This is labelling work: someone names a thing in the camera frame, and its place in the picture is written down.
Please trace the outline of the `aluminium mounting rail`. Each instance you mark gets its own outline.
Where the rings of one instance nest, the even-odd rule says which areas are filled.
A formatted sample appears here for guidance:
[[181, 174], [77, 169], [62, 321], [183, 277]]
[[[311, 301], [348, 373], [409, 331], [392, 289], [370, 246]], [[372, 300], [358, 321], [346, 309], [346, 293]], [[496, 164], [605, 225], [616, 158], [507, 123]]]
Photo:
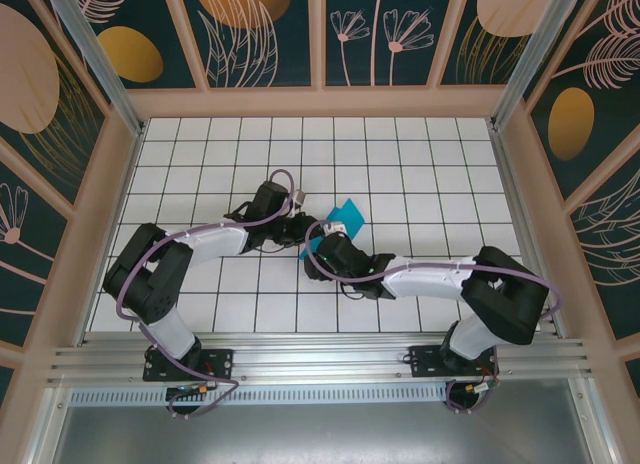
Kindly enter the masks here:
[[[250, 384], [408, 382], [402, 357], [438, 345], [441, 333], [202, 333], [205, 348], [234, 352], [232, 377]], [[79, 347], [56, 349], [47, 373], [59, 386], [140, 386], [148, 341], [139, 333], [89, 332]], [[540, 333], [528, 346], [497, 349], [500, 379], [580, 378], [594, 368], [579, 339]]]

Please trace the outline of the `aluminium corner post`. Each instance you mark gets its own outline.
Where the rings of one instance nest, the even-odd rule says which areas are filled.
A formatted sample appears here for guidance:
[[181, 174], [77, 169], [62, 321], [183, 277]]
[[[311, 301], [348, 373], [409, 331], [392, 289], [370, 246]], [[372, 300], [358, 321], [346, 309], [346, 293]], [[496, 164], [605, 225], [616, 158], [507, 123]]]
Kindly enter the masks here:
[[549, 0], [488, 120], [491, 133], [499, 133], [508, 124], [578, 1]]
[[143, 121], [76, 0], [49, 1], [59, 13], [62, 22], [86, 58], [89, 67], [94, 71], [97, 80], [106, 91], [126, 127], [135, 137], [139, 137], [142, 133]]

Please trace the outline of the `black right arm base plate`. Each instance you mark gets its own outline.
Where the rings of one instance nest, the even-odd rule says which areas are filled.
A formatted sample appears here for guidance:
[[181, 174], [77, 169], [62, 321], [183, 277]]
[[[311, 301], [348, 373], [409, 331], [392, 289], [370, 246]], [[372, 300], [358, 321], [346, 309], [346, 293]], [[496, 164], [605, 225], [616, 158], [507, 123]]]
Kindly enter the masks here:
[[402, 357], [402, 362], [410, 367], [414, 378], [479, 380], [499, 374], [493, 348], [484, 351], [475, 360], [465, 360], [458, 357], [443, 358], [438, 345], [411, 346]]

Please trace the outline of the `teal cloth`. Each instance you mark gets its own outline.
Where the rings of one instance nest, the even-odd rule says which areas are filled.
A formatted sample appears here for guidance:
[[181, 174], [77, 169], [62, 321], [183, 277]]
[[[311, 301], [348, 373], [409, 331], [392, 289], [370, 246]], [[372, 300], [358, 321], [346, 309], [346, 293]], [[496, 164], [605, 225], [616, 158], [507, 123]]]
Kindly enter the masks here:
[[346, 226], [346, 234], [354, 239], [364, 225], [364, 217], [352, 199], [347, 199], [341, 207], [335, 206], [327, 215], [326, 220], [341, 222]]

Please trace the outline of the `aluminium side rail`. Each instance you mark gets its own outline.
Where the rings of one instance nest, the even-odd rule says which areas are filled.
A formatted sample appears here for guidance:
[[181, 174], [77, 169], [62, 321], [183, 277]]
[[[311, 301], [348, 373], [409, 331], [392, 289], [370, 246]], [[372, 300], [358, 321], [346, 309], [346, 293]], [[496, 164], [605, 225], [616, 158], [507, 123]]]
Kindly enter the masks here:
[[[515, 167], [509, 157], [508, 149], [501, 134], [493, 128], [489, 129], [489, 139], [495, 154], [507, 204], [513, 219], [516, 240], [519, 245], [523, 265], [538, 277], [550, 281], [551, 278], [548, 276], [545, 265], [539, 255], [539, 246], [533, 232], [521, 186], [516, 178]], [[563, 304], [564, 298], [561, 296], [558, 287], [553, 284], [553, 289], [549, 291], [546, 304], [543, 306], [543, 317], [539, 321], [543, 335], [553, 335], [558, 339], [567, 338], [566, 326], [564, 325], [560, 312]]]

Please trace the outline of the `grey metal panel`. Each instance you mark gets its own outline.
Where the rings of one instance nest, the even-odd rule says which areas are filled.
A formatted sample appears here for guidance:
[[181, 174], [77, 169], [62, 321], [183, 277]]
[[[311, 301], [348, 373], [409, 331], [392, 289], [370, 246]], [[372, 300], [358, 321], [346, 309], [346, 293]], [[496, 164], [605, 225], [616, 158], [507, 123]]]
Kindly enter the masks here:
[[563, 382], [510, 382], [472, 414], [438, 402], [69, 411], [54, 464], [594, 464]]

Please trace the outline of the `aluminium frame bar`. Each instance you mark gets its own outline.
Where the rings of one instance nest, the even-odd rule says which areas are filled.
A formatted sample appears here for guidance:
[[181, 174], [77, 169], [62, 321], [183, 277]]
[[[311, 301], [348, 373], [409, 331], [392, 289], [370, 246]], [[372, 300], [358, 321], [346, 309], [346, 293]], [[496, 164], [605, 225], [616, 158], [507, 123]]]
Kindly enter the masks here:
[[570, 378], [568, 383], [592, 463], [622, 464], [595, 380]]
[[23, 464], [53, 464], [73, 392], [68, 387], [45, 389]]

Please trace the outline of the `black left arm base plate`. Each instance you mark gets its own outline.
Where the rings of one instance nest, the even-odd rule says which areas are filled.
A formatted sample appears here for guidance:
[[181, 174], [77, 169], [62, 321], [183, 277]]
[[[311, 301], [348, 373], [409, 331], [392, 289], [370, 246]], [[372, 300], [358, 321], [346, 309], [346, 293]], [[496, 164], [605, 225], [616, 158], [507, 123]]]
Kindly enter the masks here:
[[[178, 382], [197, 380], [191, 373], [175, 367], [158, 349], [145, 352], [142, 380], [144, 382]], [[233, 351], [230, 349], [200, 349], [189, 351], [180, 363], [200, 374], [223, 379], [231, 378]]]

